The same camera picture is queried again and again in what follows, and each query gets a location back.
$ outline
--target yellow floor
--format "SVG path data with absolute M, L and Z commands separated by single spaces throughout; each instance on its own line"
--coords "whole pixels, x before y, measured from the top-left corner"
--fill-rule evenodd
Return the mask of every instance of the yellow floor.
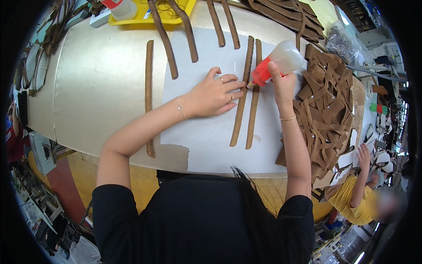
M 67 158 L 76 188 L 83 204 L 87 207 L 92 198 L 92 191 L 95 189 L 99 158 L 81 152 L 72 153 Z M 47 177 L 36 169 L 32 152 L 29 163 L 41 181 L 50 187 Z M 156 175 L 155 169 L 130 165 L 130 181 L 138 212 L 145 209 L 158 189 Z M 287 178 L 254 179 L 254 182 L 265 206 L 277 214 L 286 197 Z M 328 202 L 318 203 L 314 197 L 312 197 L 312 203 L 314 204 L 314 220 L 324 218 L 332 208 Z

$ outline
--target gold bracelet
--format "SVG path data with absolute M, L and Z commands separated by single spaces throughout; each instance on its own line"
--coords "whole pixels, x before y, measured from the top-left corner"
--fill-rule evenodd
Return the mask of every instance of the gold bracelet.
M 183 114 L 183 118 L 186 120 L 186 114 L 185 114 L 185 112 L 183 111 L 183 107 L 182 107 L 182 105 L 180 104 L 179 99 L 177 98 L 177 96 L 176 96 L 176 101 L 177 101 L 177 103 L 179 104 L 179 107 L 178 107 L 177 109 L 179 109 L 179 111 L 180 111 L 180 112 L 182 112 L 182 114 Z
M 294 117 L 287 118 L 287 119 L 284 119 L 284 118 L 281 118 L 281 117 L 279 117 L 279 118 L 280 118 L 281 121 L 289 121 L 289 120 L 295 119 L 296 118 L 296 115 Z

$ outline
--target factory floor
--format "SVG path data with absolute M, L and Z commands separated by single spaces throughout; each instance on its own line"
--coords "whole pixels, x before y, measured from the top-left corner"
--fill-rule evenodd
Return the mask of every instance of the factory floor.
M 65 214 L 73 221 L 79 222 L 85 209 L 91 201 L 95 189 L 99 158 L 75 152 L 60 159 L 57 167 L 46 176 L 36 168 L 32 151 L 29 154 L 31 169 L 40 180 L 54 193 L 58 193 Z M 155 169 L 130 165 L 130 180 L 136 208 L 140 213 L 158 189 Z M 266 207 L 278 213 L 284 203 L 287 188 L 287 178 L 265 178 L 253 180 Z M 314 220 L 319 222 L 332 209 L 328 202 L 318 202 L 312 197 L 314 204 Z

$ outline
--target work table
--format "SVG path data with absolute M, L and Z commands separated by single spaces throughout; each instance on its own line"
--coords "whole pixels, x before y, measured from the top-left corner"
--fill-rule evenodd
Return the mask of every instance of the work table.
M 221 4 L 215 3 L 215 8 L 222 30 L 229 32 Z M 230 9 L 239 35 L 251 35 L 273 45 L 287 39 L 295 41 L 294 32 L 264 16 L 234 6 Z M 205 1 L 196 2 L 190 20 L 194 28 L 214 29 Z M 177 25 L 174 30 L 184 29 Z M 167 33 L 171 39 L 173 32 L 168 30 Z M 89 19 L 85 19 L 68 30 L 50 56 L 45 85 L 35 97 L 28 99 L 28 126 L 63 146 L 99 157 L 102 145 L 114 131 L 145 113 L 145 57 L 149 40 L 155 42 L 153 108 L 159 107 L 167 57 L 158 31 L 136 25 L 104 24 L 92 28 Z M 302 55 L 308 43 L 303 38 L 300 40 Z M 226 39 L 225 48 L 233 48 L 231 39 Z M 188 148 L 161 145 L 160 135 L 154 138 L 154 147 L 155 159 L 150 158 L 143 147 L 130 163 L 187 172 Z M 263 177 L 286 175 L 285 172 L 267 173 Z

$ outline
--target yellow shirt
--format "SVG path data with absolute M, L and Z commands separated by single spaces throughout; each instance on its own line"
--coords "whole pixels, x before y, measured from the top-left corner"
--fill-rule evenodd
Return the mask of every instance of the yellow shirt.
M 368 206 L 366 206 L 366 198 L 372 191 L 369 186 L 365 186 L 363 191 L 363 198 L 360 204 L 355 207 L 350 207 L 350 200 L 352 199 L 353 186 L 356 183 L 357 177 L 350 175 L 342 186 L 328 199 L 330 204 L 336 208 L 349 222 L 355 225 L 363 226 L 372 221 L 368 215 Z

